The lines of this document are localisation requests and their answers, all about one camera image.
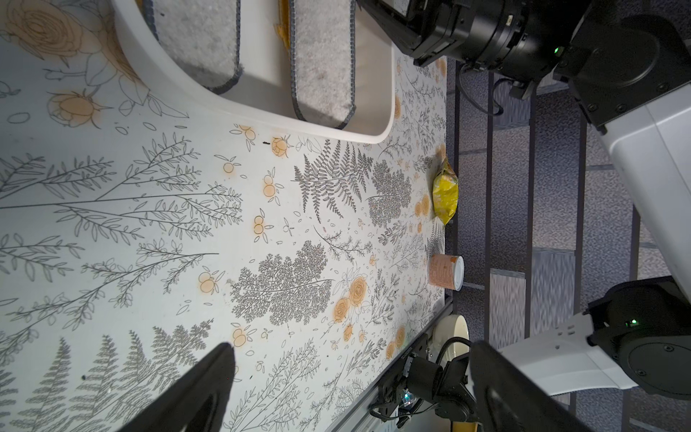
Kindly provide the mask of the white plastic storage box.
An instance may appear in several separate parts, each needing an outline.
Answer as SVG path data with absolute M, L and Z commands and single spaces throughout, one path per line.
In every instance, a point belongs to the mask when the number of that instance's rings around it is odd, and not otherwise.
M 253 125 L 331 140 L 378 144 L 394 117 L 395 48 L 367 12 L 354 14 L 354 104 L 341 130 L 304 122 L 293 110 L 290 61 L 275 24 L 275 1 L 244 1 L 240 9 L 240 63 L 243 73 L 227 93 L 215 95 L 188 77 L 165 53 L 133 1 L 113 2 L 122 50 L 151 94 L 175 108 L 205 107 Z

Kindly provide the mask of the grey insole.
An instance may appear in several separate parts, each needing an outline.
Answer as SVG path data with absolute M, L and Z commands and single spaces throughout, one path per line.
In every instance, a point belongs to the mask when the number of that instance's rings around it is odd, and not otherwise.
M 197 84 L 222 95 L 239 82 L 238 0 L 143 1 L 141 10 L 167 55 Z
M 356 111 L 356 3 L 289 3 L 291 92 L 298 119 L 342 130 Z

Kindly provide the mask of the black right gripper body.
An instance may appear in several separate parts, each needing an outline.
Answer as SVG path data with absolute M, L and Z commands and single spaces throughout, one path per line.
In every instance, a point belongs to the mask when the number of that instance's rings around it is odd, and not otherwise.
M 360 1 L 393 44 L 424 68 L 441 57 L 474 70 L 538 82 L 556 66 L 556 32 L 538 1 Z

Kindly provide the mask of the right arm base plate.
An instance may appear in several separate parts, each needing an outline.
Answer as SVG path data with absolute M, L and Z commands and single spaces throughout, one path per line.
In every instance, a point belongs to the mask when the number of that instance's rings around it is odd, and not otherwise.
M 404 401 L 411 402 L 414 397 L 428 404 L 437 417 L 452 422 L 478 422 L 476 400 L 471 393 L 469 353 L 457 356 L 441 365 L 446 349 L 453 343 L 463 343 L 467 347 L 470 340 L 453 337 L 446 340 L 435 360 L 420 356 L 410 356 L 406 362 L 407 392 Z

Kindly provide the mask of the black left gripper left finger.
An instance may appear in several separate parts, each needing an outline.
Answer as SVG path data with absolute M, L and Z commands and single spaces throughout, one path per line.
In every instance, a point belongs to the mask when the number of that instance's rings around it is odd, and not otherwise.
M 219 431 L 235 375 L 232 345 L 221 343 L 123 431 Z

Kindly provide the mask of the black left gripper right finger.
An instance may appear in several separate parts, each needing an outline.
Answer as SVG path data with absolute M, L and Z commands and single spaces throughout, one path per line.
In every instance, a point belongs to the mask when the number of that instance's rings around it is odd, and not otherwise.
M 477 412 L 485 431 L 587 431 L 486 342 L 470 349 Z

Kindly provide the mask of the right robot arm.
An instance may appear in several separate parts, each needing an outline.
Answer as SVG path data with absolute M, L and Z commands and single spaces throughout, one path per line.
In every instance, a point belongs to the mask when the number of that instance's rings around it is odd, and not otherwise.
M 599 134 L 567 86 L 545 77 L 525 101 L 498 76 L 451 59 L 397 58 L 395 131 L 458 171 L 459 210 L 435 248 L 464 258 L 462 336 L 496 348 L 569 338 L 567 321 L 616 284 L 667 275 Z

